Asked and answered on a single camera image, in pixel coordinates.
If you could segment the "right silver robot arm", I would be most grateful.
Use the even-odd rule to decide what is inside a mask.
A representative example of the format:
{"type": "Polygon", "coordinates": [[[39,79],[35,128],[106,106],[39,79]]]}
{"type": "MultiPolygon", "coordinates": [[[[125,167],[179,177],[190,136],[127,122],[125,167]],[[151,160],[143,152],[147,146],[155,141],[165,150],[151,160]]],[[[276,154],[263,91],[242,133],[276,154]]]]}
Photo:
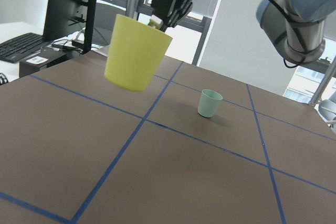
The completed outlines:
{"type": "MultiPolygon", "coordinates": [[[[152,0],[149,26],[175,27],[192,9],[193,0],[152,0]]],[[[325,20],[335,0],[262,0],[256,11],[260,27],[287,68],[318,60],[324,49],[325,20]]]]}

